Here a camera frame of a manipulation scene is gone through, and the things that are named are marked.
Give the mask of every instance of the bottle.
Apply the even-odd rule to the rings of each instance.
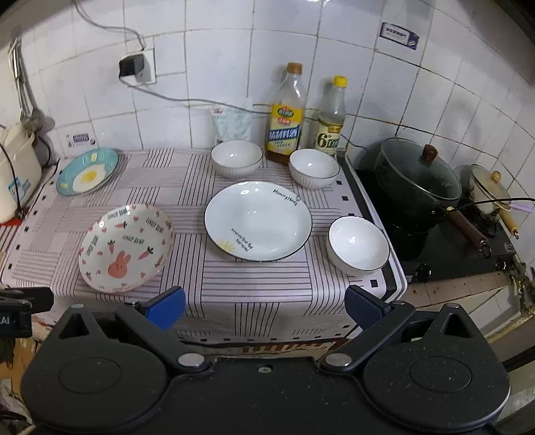
[[[344,101],[347,78],[334,76],[331,90],[323,97],[319,107],[319,117],[316,122],[314,148],[331,156],[336,154],[340,141],[340,130],[346,118],[346,103]]]
[[[301,82],[302,71],[302,64],[289,62],[286,78],[274,97],[266,145],[269,160],[288,164],[290,154],[299,145],[307,103],[307,90]]]

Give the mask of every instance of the blue plate with egg design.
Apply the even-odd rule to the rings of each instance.
[[[92,149],[80,154],[59,175],[58,193],[73,196],[97,189],[113,174],[118,161],[117,152],[111,148]]]

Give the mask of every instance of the yellow label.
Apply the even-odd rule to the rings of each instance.
[[[342,124],[327,124],[319,119],[318,132],[314,143],[315,148],[330,155],[336,154],[342,127]]]
[[[267,150],[284,155],[292,154],[299,142],[301,121],[303,121],[302,109],[274,104],[271,108]]]

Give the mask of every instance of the brown pan handle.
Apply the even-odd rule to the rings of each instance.
[[[501,208],[500,217],[502,218],[503,223],[507,227],[507,230],[511,233],[512,236],[515,236],[515,238],[518,240],[519,238],[518,225],[516,224],[511,214],[508,211]]]
[[[492,250],[488,244],[488,239],[459,210],[455,210],[453,207],[448,207],[446,210],[448,218],[453,225],[458,228],[474,248],[483,254],[483,257],[489,258]]]

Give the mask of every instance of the wall socket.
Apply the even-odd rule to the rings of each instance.
[[[145,48],[143,51],[132,51],[127,56],[140,54],[143,56],[145,67],[135,76],[124,76],[122,79],[129,85],[152,85],[156,83],[156,59],[154,48]]]

